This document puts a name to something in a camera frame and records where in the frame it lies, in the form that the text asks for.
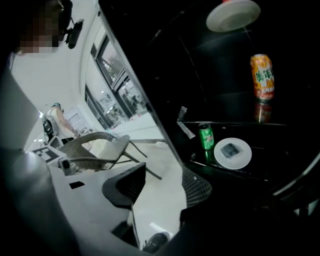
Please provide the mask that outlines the person's right shoe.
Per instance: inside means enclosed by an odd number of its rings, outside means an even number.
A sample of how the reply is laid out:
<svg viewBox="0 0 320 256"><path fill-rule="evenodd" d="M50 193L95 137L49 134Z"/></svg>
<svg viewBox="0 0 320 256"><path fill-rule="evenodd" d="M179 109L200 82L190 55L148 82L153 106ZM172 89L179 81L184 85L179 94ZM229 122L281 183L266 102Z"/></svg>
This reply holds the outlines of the person's right shoe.
<svg viewBox="0 0 320 256"><path fill-rule="evenodd" d="M156 253L160 248L170 241L168 232L158 232L145 240L142 250L151 254Z"/></svg>

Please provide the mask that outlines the white round plate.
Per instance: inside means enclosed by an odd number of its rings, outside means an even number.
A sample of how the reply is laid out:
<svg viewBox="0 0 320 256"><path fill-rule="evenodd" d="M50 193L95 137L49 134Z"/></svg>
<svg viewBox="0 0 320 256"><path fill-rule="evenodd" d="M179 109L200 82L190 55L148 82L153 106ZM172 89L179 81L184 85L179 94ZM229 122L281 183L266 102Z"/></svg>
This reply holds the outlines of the white round plate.
<svg viewBox="0 0 320 256"><path fill-rule="evenodd" d="M242 148L243 150L242 154L230 160L226 159L221 153L221 148L228 143L232 143ZM246 167L252 159L252 150L248 145L248 143L242 139L235 138L235 137L229 137L229 138L220 140L215 145L213 152L214 152L214 157L217 163L228 170L242 169Z"/></svg>
<svg viewBox="0 0 320 256"><path fill-rule="evenodd" d="M223 33L242 29L255 22L261 8L252 0L232 0L216 6L207 16L210 31Z"/></svg>

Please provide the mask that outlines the black mini fridge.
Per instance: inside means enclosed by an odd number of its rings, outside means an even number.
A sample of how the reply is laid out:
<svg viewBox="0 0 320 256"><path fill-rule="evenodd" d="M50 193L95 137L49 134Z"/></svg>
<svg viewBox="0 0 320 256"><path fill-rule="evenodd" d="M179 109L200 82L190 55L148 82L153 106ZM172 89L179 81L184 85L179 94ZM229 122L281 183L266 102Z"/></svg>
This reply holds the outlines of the black mini fridge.
<svg viewBox="0 0 320 256"><path fill-rule="evenodd" d="M98 0L125 70L146 97L161 133L183 167L243 179L292 210L320 211L320 0L252 0L248 26L207 28L222 0ZM267 55L274 97L254 94L251 57ZM199 124L214 146L203 149ZM215 145L244 140L249 164L226 169Z"/></svg>

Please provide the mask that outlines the black framed window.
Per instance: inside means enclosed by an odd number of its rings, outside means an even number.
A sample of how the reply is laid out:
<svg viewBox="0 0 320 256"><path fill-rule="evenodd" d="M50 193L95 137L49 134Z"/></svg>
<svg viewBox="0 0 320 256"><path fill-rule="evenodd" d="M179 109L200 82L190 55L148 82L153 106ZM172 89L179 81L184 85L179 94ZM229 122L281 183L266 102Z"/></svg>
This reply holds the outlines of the black framed window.
<svg viewBox="0 0 320 256"><path fill-rule="evenodd" d="M108 36L95 38L88 59L84 99L103 127L115 127L147 112L146 102L130 79Z"/></svg>

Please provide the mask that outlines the person's beige shirt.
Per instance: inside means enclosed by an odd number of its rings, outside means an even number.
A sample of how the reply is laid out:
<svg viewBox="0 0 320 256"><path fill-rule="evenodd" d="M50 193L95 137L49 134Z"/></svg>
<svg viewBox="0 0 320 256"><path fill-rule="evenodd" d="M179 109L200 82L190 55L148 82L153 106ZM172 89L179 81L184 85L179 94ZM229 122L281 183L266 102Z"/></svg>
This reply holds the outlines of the person's beige shirt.
<svg viewBox="0 0 320 256"><path fill-rule="evenodd" d="M38 119L37 108L22 91L5 61L0 69L0 149L22 150Z"/></svg>

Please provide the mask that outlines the green drink can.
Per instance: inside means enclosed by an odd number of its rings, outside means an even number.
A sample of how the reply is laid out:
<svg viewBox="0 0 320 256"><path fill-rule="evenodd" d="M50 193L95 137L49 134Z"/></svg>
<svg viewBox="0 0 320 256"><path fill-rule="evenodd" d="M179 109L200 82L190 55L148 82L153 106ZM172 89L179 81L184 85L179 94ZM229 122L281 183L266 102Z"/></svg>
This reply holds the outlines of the green drink can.
<svg viewBox="0 0 320 256"><path fill-rule="evenodd" d="M209 123L200 123L198 126L199 138L202 148L210 150L214 147L214 135L212 127Z"/></svg>

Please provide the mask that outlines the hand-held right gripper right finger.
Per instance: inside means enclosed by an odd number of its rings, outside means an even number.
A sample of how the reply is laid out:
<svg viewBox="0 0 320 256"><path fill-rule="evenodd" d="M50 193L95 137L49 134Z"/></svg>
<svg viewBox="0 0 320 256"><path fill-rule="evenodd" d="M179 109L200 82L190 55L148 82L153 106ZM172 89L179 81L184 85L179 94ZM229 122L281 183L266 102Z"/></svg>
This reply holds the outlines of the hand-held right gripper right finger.
<svg viewBox="0 0 320 256"><path fill-rule="evenodd" d="M186 209L159 256L304 256L308 234L281 200L244 179L184 167Z"/></svg>

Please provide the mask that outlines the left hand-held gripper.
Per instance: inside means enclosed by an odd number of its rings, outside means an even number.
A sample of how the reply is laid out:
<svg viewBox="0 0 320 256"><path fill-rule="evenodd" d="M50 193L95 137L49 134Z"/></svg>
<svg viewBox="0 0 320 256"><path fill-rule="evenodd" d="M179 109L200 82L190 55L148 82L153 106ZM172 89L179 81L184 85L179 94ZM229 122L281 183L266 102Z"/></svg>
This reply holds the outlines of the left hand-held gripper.
<svg viewBox="0 0 320 256"><path fill-rule="evenodd" d="M60 168L65 176L73 174L71 162L62 151L51 146L43 146L32 150L32 152L41 157L49 166Z"/></svg>

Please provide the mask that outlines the dark sponge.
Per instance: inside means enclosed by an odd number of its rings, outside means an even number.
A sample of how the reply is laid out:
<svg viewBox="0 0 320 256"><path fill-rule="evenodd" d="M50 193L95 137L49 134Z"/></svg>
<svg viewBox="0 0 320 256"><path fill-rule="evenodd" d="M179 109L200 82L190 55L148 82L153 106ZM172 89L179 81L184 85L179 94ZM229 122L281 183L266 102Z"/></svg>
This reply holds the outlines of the dark sponge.
<svg viewBox="0 0 320 256"><path fill-rule="evenodd" d="M230 160L242 154L243 149L233 143L228 143L224 145L220 151L227 160Z"/></svg>

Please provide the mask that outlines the white flower cushion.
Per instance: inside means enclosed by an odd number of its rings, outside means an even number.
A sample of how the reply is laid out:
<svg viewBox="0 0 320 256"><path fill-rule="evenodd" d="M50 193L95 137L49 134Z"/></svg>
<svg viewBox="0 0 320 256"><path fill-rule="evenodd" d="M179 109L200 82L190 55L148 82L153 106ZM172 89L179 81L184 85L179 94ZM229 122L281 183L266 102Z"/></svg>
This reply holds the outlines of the white flower cushion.
<svg viewBox="0 0 320 256"><path fill-rule="evenodd" d="M124 151L124 146L119 141L108 141L104 139L96 139L93 141L89 152L99 159L117 160Z"/></svg>

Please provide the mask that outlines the orange drink can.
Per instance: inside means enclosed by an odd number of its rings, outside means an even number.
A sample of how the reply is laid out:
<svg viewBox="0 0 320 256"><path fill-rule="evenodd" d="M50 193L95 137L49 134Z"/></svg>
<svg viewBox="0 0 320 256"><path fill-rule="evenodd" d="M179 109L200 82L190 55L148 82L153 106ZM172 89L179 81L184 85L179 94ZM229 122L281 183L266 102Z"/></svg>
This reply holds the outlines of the orange drink can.
<svg viewBox="0 0 320 256"><path fill-rule="evenodd" d="M254 95L260 101L270 101L275 95L275 77L271 59L266 54L250 58Z"/></svg>

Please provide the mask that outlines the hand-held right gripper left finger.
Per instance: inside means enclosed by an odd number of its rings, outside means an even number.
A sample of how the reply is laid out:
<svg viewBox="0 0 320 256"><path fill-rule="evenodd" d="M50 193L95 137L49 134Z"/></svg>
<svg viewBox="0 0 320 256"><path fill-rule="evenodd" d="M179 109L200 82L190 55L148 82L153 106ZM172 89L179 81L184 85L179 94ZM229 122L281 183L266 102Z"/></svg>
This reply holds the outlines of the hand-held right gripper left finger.
<svg viewBox="0 0 320 256"><path fill-rule="evenodd" d="M145 163L66 176L50 173L80 248L139 248L133 206L146 182Z"/></svg>

